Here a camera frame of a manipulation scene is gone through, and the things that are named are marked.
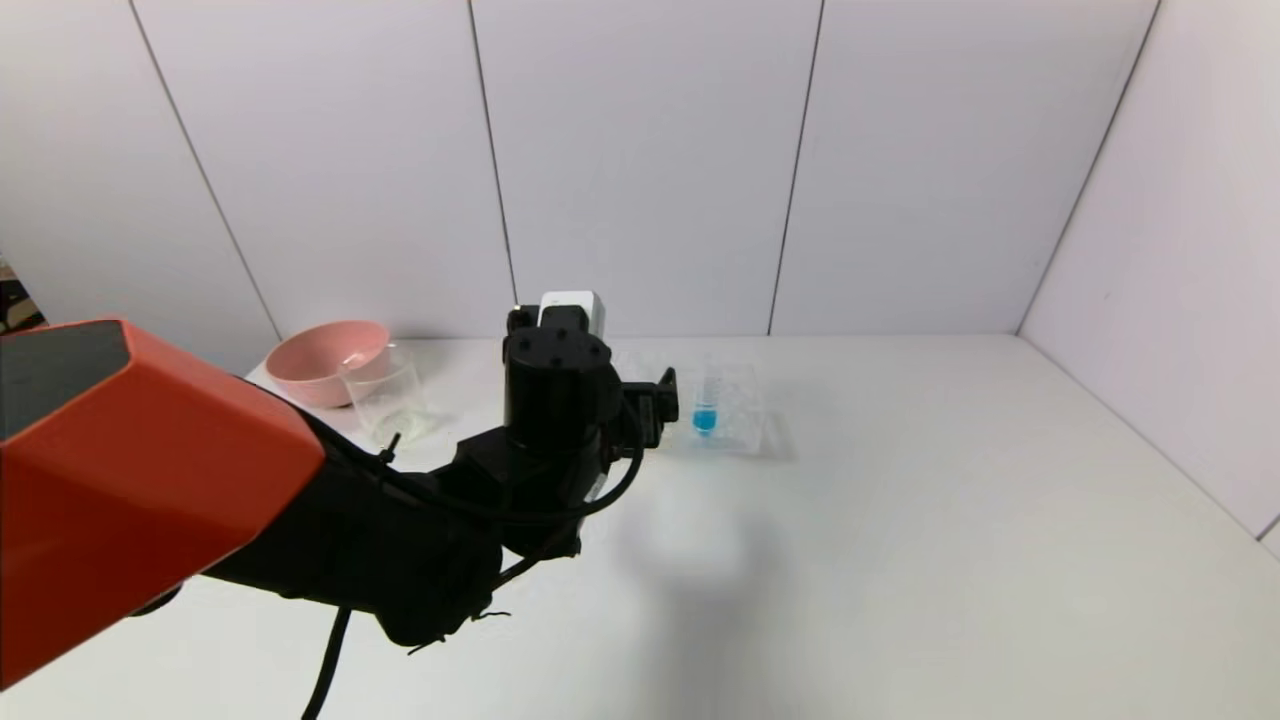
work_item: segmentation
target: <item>white wall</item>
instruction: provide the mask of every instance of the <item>white wall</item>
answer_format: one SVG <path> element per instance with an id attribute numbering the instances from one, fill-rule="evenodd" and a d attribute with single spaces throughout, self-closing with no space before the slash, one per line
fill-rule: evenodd
<path id="1" fill-rule="evenodd" d="M 773 332 L 1014 332 L 1153 8 L 827 0 Z"/>
<path id="2" fill-rule="evenodd" d="M 51 322 L 238 372 L 278 341 L 128 3 L 0 3 L 0 251 Z"/>
<path id="3" fill-rule="evenodd" d="M 764 334 L 819 0 L 474 4 L 522 301 Z"/>
<path id="4" fill-rule="evenodd" d="M 284 334 L 498 336 L 513 302 L 467 0 L 138 0 Z"/>
<path id="5" fill-rule="evenodd" d="M 1164 1 L 1023 329 L 1254 534 L 1280 514 L 1276 38 L 1274 0 Z"/>
<path id="6" fill-rule="evenodd" d="M 1262 538 L 1262 544 L 1271 551 L 1271 555 L 1280 557 L 1280 533 L 1272 530 Z"/>

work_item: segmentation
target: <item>clear plastic container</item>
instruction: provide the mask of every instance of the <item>clear plastic container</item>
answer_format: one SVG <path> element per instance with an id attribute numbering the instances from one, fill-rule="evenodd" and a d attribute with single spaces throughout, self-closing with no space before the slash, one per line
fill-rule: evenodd
<path id="1" fill-rule="evenodd" d="M 626 380 L 649 380 L 668 366 L 676 369 L 680 420 L 663 430 L 659 451 L 759 454 L 764 406 L 750 363 L 644 352 L 616 354 L 614 361 Z"/>
<path id="2" fill-rule="evenodd" d="M 387 447 L 399 433 L 397 447 L 403 447 L 425 437 L 431 421 L 412 352 L 394 345 L 384 352 L 385 363 L 369 363 L 343 373 L 342 380 L 374 445 Z"/>

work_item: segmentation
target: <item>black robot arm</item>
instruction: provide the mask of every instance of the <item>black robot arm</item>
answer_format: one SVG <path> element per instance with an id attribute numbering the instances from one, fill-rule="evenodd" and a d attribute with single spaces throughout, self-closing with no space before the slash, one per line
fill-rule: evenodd
<path id="1" fill-rule="evenodd" d="M 371 612 L 388 638 L 424 646 L 480 615 L 541 560 L 581 550 L 582 518 L 616 501 L 644 450 L 678 418 L 675 372 L 623 383 L 579 306 L 521 306 L 503 341 L 506 419 L 448 465 L 399 473 L 301 411 L 321 470 L 256 539 L 206 575 Z M 609 466 L 628 459 L 614 489 Z M 502 547 L 524 557 L 503 571 Z"/>

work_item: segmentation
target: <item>white table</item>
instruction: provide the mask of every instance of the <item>white table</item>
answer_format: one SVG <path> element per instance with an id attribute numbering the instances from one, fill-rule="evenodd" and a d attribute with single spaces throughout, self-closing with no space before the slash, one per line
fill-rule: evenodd
<path id="1" fill-rule="evenodd" d="M 1280 562 L 1024 342 L 613 345 L 753 361 L 764 455 L 648 455 L 581 557 L 445 644 L 357 615 L 324 717 L 1280 717 Z M 421 351 L 449 446 L 401 468 L 502 420 L 497 341 Z M 5 717 L 294 717 L 332 616 L 197 578 Z"/>

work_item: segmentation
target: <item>pink bowl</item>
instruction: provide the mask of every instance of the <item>pink bowl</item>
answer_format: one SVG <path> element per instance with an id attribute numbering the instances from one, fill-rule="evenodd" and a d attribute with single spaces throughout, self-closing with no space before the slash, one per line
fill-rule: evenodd
<path id="1" fill-rule="evenodd" d="M 390 332 L 369 320 L 316 325 L 275 346 L 266 356 L 266 374 L 284 395 L 305 407 L 340 407 L 352 397 L 342 382 L 344 369 L 385 363 Z"/>

